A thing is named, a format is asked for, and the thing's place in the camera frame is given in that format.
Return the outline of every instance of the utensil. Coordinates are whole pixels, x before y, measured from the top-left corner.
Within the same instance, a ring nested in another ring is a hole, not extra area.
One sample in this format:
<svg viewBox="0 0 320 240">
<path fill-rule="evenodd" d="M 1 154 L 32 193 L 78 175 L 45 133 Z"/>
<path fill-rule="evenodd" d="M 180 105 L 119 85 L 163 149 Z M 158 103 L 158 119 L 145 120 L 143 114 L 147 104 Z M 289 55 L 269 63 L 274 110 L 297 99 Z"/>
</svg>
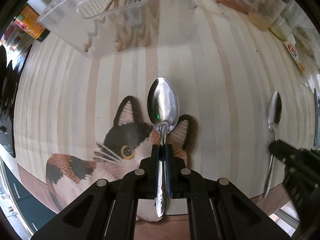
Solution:
<svg viewBox="0 0 320 240">
<path fill-rule="evenodd" d="M 273 133 L 273 139 L 276 140 L 276 128 L 279 125 L 280 118 L 281 118 L 281 111 L 282 111 L 282 102 L 281 97 L 278 91 L 275 91 L 270 99 L 269 102 L 269 109 L 268 109 L 268 129 L 271 133 Z M 263 197 L 266 198 L 268 196 L 270 185 L 271 185 L 271 177 L 273 172 L 274 166 L 274 155 L 270 157 L 270 163 L 267 173 L 267 178 L 264 184 L 263 189 Z"/>
<path fill-rule="evenodd" d="M 168 197 L 168 173 L 165 156 L 165 139 L 176 126 L 179 118 L 179 101 L 173 86 L 163 77 L 157 78 L 150 87 L 147 98 L 149 119 L 160 133 L 159 165 L 157 169 L 156 212 L 158 217 L 165 213 Z"/>
</svg>

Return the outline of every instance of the cabinet handle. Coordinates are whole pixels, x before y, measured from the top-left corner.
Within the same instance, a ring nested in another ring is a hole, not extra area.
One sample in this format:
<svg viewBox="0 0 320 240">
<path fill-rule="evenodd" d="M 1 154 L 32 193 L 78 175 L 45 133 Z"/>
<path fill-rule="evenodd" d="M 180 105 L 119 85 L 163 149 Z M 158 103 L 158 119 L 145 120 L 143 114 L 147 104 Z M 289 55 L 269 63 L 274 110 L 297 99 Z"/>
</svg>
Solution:
<svg viewBox="0 0 320 240">
<path fill-rule="evenodd" d="M 19 192 L 18 192 L 18 190 L 17 190 L 17 186 L 16 186 L 15 183 L 13 184 L 13 187 L 14 187 L 14 190 L 16 191 L 16 193 L 17 193 L 18 198 L 20 198 L 20 195 L 19 195 Z"/>
<path fill-rule="evenodd" d="M 38 231 L 38 228 L 36 227 L 36 225 L 34 223 L 32 223 L 32 225 L 35 228 L 35 230 Z"/>
</svg>

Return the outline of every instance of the striped tablecloth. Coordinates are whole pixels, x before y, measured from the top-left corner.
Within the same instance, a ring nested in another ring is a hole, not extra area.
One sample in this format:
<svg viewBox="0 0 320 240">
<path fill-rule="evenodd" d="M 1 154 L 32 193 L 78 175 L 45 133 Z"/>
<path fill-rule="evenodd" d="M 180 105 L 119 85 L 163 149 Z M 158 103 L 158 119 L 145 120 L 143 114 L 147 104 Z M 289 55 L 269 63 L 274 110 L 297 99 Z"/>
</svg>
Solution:
<svg viewBox="0 0 320 240">
<path fill-rule="evenodd" d="M 125 96 L 140 100 L 148 120 L 149 87 L 163 76 L 177 91 L 181 114 L 198 123 L 190 167 L 205 178 L 230 179 L 248 197 L 261 194 L 273 138 L 266 122 L 272 93 L 278 90 L 283 102 L 277 137 L 311 148 L 313 91 L 270 32 L 213 0 L 195 2 L 196 30 L 188 43 L 92 60 L 53 33 L 36 42 L 15 104 L 17 163 L 45 182 L 46 161 L 54 153 L 91 160 L 95 141 L 103 141 Z M 276 162 L 271 187 L 283 177 Z"/>
</svg>

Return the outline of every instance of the cat ear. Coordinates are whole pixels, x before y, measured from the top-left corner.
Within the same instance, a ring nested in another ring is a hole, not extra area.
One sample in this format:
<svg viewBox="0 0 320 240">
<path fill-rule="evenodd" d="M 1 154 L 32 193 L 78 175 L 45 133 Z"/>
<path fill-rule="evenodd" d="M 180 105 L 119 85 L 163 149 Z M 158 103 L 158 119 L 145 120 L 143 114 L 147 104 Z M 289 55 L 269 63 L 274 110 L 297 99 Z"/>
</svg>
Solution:
<svg viewBox="0 0 320 240">
<path fill-rule="evenodd" d="M 188 115 L 181 115 L 176 127 L 168 134 L 170 140 L 182 145 L 182 150 L 188 150 L 194 143 L 197 133 L 196 120 Z"/>
<path fill-rule="evenodd" d="M 133 96 L 125 97 L 119 105 L 113 126 L 138 122 L 142 119 L 140 104 Z"/>
</svg>

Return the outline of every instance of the silver rivet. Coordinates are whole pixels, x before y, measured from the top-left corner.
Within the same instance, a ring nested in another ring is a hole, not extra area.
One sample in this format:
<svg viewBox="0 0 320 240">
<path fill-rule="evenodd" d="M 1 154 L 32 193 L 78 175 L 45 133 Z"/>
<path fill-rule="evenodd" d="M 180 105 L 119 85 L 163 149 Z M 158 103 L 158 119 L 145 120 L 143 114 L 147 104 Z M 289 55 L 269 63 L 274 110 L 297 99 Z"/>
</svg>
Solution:
<svg viewBox="0 0 320 240">
<path fill-rule="evenodd" d="M 134 171 L 134 173 L 135 173 L 136 175 L 138 175 L 138 176 L 141 176 L 141 175 L 144 174 L 144 170 L 143 170 L 143 169 L 136 169 L 136 170 Z"/>
<path fill-rule="evenodd" d="M 226 178 L 221 178 L 221 179 L 219 179 L 219 183 L 220 183 L 221 185 L 223 185 L 223 186 L 226 186 L 226 185 L 229 184 L 229 180 L 226 179 Z"/>
<path fill-rule="evenodd" d="M 97 181 L 97 186 L 98 187 L 103 187 L 103 186 L 105 186 L 107 184 L 107 181 L 105 180 L 105 179 L 99 179 L 98 181 Z"/>
<path fill-rule="evenodd" d="M 182 173 L 183 175 L 189 175 L 189 174 L 191 173 L 191 170 L 189 170 L 188 168 L 183 168 L 183 169 L 181 170 L 181 173 Z"/>
</svg>

